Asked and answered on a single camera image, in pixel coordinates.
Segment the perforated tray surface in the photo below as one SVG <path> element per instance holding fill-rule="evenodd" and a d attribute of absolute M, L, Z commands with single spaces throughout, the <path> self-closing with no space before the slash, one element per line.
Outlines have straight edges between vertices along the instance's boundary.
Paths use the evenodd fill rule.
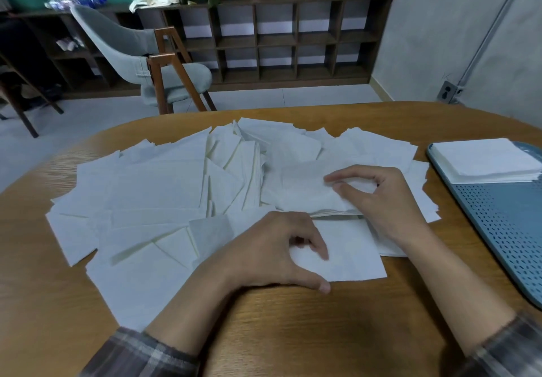
<path fill-rule="evenodd" d="M 514 144 L 542 161 L 542 150 Z M 542 309 L 542 180 L 451 184 L 427 155 L 471 223 L 525 296 Z"/>

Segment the chair backrest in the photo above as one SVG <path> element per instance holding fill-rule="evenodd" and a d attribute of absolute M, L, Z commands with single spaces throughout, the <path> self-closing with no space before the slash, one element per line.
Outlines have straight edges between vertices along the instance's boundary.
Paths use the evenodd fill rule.
<path fill-rule="evenodd" d="M 152 85 L 144 55 L 158 53 L 154 30 L 122 27 L 99 11 L 78 4 L 71 7 L 71 14 L 119 76 L 130 83 Z"/>

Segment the cubby shelf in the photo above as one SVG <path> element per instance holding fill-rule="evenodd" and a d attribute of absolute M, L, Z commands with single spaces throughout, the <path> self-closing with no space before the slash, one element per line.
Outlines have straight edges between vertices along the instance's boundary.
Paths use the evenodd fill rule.
<path fill-rule="evenodd" d="M 352 25 L 346 25 L 349 29 L 342 29 L 345 4 L 348 1 L 360 0 L 225 0 L 220 4 L 220 8 L 228 6 L 247 6 L 248 10 L 252 8 L 253 34 L 239 36 L 223 35 L 218 9 L 207 4 L 170 5 L 148 9 L 146 12 L 159 16 L 165 26 L 174 26 L 193 58 L 208 62 L 209 67 L 218 67 L 211 69 L 212 91 L 364 84 L 369 82 L 392 0 L 366 0 L 369 1 L 369 8 L 365 28 L 352 29 Z M 317 2 L 331 4 L 329 27 L 323 31 L 305 31 L 306 26 L 303 26 L 301 31 L 300 8 L 305 3 Z M 281 4 L 292 4 L 291 32 L 258 33 L 256 8 Z M 209 37 L 187 36 L 182 13 L 188 9 L 198 9 L 199 13 L 207 14 L 210 33 L 203 35 Z M 140 15 L 130 13 L 127 4 L 110 4 L 98 10 L 116 18 L 119 24 L 125 27 L 144 28 Z M 69 12 L 38 10 L 22 13 L 16 17 L 24 19 L 34 31 L 45 52 L 63 76 L 67 86 L 66 98 L 139 94 L 140 86 L 127 83 L 118 76 Z M 78 36 L 85 48 L 61 51 L 55 41 L 66 36 Z M 174 50 L 172 43 L 167 43 L 166 46 L 168 51 Z M 304 53 L 307 53 L 308 49 L 315 47 L 325 50 L 324 62 L 316 65 L 304 64 L 314 61 L 302 58 L 306 58 Z M 273 48 L 278 50 L 277 56 L 283 56 L 285 50 L 291 48 L 291 64 L 263 65 L 266 62 L 276 64 Z M 345 60 L 342 56 L 345 48 L 350 50 L 349 58 L 356 61 L 342 62 Z M 255 58 L 255 67 L 229 68 L 227 55 L 236 49 L 244 49 L 244 53 L 252 50 L 250 53 L 253 55 L 253 65 Z M 101 76 L 96 76 L 96 71 L 99 71 Z"/>

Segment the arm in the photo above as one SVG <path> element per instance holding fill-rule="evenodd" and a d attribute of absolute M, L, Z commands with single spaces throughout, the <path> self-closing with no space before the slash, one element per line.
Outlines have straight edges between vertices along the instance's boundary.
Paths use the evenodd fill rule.
<path fill-rule="evenodd" d="M 308 214 L 271 212 L 200 264 L 144 333 L 120 328 L 81 376 L 139 376 L 150 370 L 156 377 L 195 376 L 197 356 L 235 290 L 278 283 L 329 293 L 324 278 L 292 261 L 289 248 L 297 237 L 329 258 Z"/>
<path fill-rule="evenodd" d="M 347 177 L 376 181 L 373 194 L 341 182 L 333 188 L 407 254 L 465 354 L 515 318 L 514 310 L 432 232 L 399 170 L 356 165 L 325 180 Z"/>

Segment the plaid shirt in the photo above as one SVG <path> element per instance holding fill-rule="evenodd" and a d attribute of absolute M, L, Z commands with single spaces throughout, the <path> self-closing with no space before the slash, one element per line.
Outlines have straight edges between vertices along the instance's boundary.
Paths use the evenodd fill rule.
<path fill-rule="evenodd" d="M 145 333 L 119 328 L 92 357 L 80 377 L 194 377 L 198 362 Z M 542 328 L 528 315 L 490 338 L 472 355 L 457 377 L 542 376 Z"/>

